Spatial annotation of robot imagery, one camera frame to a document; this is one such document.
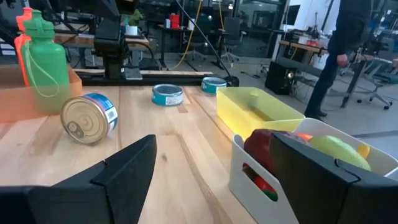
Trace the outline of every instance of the yellow container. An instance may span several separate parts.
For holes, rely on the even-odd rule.
[[[243,139],[261,128],[292,132],[305,118],[277,98],[252,87],[219,88],[217,115]]]

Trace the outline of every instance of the speaker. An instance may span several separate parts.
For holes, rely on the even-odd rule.
[[[296,69],[285,68],[276,62],[271,62],[266,79],[266,88],[278,95],[289,95],[295,73]]]

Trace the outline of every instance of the tin can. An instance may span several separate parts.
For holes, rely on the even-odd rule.
[[[219,87],[226,87],[226,81],[217,77],[205,77],[201,81],[201,90],[205,93],[215,95]]]
[[[118,123],[118,112],[104,95],[90,93],[69,99],[61,112],[62,126],[78,143],[96,144]]]
[[[159,84],[152,89],[152,102],[160,106],[176,106],[182,103],[183,90],[171,84]]]

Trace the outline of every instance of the green water bottle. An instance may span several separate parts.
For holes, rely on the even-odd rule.
[[[69,98],[69,77],[65,49],[55,44],[54,25],[33,10],[32,19],[24,21],[25,33],[30,36],[21,48],[29,86],[40,112],[58,114]]]

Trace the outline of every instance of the potted plant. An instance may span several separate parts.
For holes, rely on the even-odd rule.
[[[139,21],[144,19],[144,16],[140,13],[138,9],[134,11],[133,15],[128,17],[129,25],[126,26],[127,35],[138,35],[138,24]]]

